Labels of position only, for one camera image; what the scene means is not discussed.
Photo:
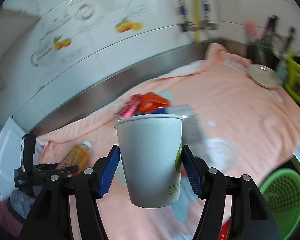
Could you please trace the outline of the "left gloved hand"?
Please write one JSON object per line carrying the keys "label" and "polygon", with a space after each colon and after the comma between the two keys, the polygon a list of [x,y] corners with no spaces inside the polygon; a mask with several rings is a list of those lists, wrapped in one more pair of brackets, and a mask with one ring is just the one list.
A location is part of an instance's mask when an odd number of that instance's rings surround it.
{"label": "left gloved hand", "polygon": [[35,201],[36,198],[29,196],[19,189],[13,190],[9,197],[11,207],[24,219],[27,218]]}

